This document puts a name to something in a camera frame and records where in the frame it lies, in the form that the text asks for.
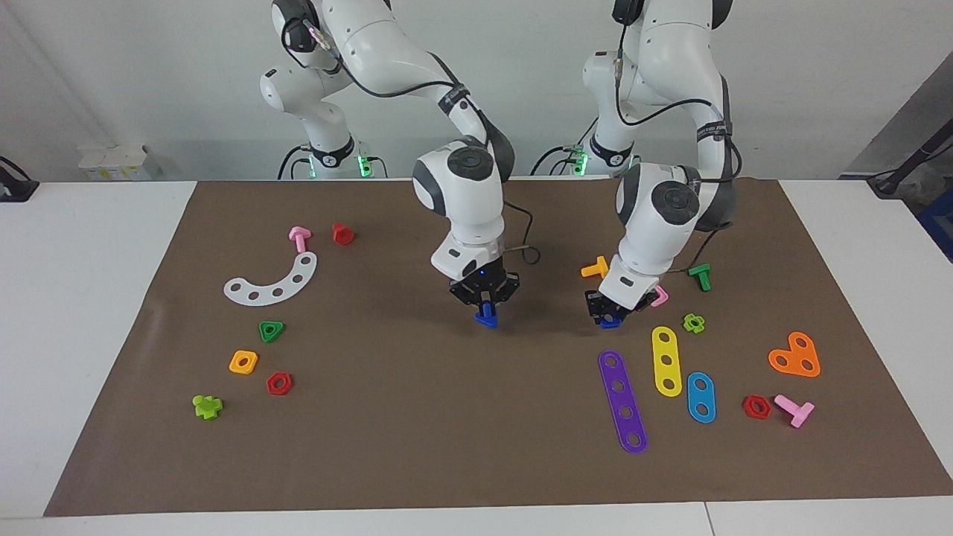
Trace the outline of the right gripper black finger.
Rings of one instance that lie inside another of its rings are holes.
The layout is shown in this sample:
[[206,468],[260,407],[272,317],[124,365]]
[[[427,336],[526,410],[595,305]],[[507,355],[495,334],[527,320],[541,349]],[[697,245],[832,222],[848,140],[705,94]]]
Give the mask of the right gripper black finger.
[[460,281],[451,281],[449,285],[450,294],[455,296],[463,304],[476,308],[480,308],[484,302],[484,298],[482,297],[484,289],[484,277],[467,277],[460,279]]
[[485,312],[496,313],[500,303],[507,302],[520,288],[518,272],[488,272],[485,276]]

